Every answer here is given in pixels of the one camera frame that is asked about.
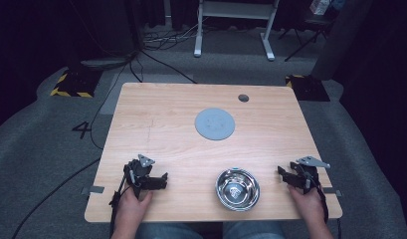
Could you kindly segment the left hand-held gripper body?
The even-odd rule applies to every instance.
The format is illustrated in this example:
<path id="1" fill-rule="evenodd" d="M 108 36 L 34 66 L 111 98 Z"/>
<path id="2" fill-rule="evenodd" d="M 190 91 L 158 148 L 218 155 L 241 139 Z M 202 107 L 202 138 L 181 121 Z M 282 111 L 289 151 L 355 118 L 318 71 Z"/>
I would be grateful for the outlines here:
<path id="1" fill-rule="evenodd" d="M 141 190 L 150 190 L 153 182 L 161 182 L 159 177 L 149 176 L 153 163 L 153 159 L 140 154 L 138 159 L 130 161 L 123 168 L 124 177 L 136 198 L 139 198 Z"/>

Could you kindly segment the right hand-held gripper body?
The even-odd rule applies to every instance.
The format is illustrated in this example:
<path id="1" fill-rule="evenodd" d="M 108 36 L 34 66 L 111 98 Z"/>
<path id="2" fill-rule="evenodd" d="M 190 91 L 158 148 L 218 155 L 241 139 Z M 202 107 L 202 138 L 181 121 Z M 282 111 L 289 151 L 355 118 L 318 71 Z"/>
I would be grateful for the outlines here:
<path id="1" fill-rule="evenodd" d="M 312 188 L 320 186 L 317 169 L 319 167 L 330 168 L 330 164 L 313 156 L 305 156 L 292 161 L 290 167 L 297 173 L 296 176 L 304 180 L 303 191 L 308 193 Z"/>

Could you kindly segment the person's right hand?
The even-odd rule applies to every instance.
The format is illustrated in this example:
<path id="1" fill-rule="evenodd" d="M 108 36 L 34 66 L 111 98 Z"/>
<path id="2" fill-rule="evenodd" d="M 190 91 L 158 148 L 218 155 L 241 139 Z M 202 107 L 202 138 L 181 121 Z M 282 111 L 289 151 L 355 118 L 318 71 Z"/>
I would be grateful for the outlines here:
<path id="1" fill-rule="evenodd" d="M 288 190 L 297 206 L 298 213 L 309 228 L 325 224 L 321 199 L 316 189 L 313 188 L 310 192 L 303 194 L 288 185 Z"/>

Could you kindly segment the person's left hand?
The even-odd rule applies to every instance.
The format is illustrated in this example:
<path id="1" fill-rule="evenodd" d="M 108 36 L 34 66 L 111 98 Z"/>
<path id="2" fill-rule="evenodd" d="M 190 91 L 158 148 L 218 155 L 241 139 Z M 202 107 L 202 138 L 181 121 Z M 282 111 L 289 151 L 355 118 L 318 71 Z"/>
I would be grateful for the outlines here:
<path id="1" fill-rule="evenodd" d="M 147 192 L 142 200 L 136 198 L 132 189 L 124 192 L 116 212 L 113 238 L 134 239 L 136 231 L 144 218 L 152 200 L 153 193 Z"/>

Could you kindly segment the shiny steel bowl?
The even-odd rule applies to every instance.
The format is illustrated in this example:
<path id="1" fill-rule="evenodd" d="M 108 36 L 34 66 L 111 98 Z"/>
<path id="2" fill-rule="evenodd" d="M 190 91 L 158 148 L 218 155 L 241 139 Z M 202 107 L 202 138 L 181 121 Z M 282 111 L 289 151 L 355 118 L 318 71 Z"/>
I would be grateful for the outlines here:
<path id="1" fill-rule="evenodd" d="M 229 210 L 244 212 L 252 209 L 260 198 L 260 185 L 247 170 L 233 167 L 221 172 L 215 182 L 220 202 Z"/>

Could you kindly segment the person's legs in jeans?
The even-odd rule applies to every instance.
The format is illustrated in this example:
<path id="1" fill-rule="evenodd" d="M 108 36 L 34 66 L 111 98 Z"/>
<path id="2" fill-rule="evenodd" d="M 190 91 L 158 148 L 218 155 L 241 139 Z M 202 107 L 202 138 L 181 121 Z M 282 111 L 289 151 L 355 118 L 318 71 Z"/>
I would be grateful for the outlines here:
<path id="1" fill-rule="evenodd" d="M 142 223 L 135 239 L 286 239 L 276 221 Z"/>

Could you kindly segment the round grey mat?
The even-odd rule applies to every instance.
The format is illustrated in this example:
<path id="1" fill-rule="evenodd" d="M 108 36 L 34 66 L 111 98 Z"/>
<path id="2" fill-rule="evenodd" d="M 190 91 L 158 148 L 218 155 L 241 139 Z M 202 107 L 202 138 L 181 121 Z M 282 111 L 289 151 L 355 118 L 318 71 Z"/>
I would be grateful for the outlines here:
<path id="1" fill-rule="evenodd" d="M 210 140 L 223 140 L 233 134 L 235 121 L 226 111 L 217 108 L 200 112 L 194 122 L 197 132 Z"/>

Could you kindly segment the black folding chair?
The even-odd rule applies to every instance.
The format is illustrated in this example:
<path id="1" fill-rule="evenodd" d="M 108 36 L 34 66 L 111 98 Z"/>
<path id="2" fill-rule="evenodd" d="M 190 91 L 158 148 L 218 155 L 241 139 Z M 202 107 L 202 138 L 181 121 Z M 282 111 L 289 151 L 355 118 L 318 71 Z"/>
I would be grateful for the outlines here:
<path id="1" fill-rule="evenodd" d="M 279 37 L 279 39 L 283 39 L 285 35 L 290 32 L 290 30 L 293 30 L 296 33 L 300 43 L 300 46 L 285 58 L 285 62 L 290 60 L 309 43 L 315 43 L 318 36 L 323 36 L 325 39 L 327 39 L 326 33 L 332 28 L 334 22 L 334 18 L 329 18 L 324 15 L 315 15 L 309 10 L 301 12 L 293 23 L 288 24 L 285 27 L 285 32 Z M 313 35 L 303 42 L 299 35 L 299 31 L 313 31 Z"/>

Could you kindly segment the black yellow striped base plate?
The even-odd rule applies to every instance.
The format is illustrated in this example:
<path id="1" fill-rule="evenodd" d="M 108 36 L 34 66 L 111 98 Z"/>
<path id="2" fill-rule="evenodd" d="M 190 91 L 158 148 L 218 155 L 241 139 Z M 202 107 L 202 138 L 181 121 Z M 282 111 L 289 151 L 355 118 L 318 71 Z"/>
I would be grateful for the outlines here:
<path id="1" fill-rule="evenodd" d="M 299 101 L 329 102 L 329 96 L 321 81 L 312 76 L 288 75 L 286 86 L 293 89 Z"/>
<path id="2" fill-rule="evenodd" d="M 65 70 L 51 91 L 51 96 L 93 98 L 102 71 Z"/>

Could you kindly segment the white metal desk frame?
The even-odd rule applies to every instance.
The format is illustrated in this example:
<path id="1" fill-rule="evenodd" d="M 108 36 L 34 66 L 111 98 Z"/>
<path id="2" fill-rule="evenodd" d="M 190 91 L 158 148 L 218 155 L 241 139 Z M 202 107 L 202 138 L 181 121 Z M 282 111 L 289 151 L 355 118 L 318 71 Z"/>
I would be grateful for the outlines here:
<path id="1" fill-rule="evenodd" d="M 203 42 L 203 18 L 204 17 L 224 17 L 266 20 L 266 30 L 260 34 L 267 59 L 273 61 L 276 57 L 270 45 L 269 37 L 276 15 L 273 4 L 254 4 L 236 2 L 215 2 L 210 0 L 199 0 L 197 11 L 197 35 L 193 55 L 199 58 L 202 55 Z"/>

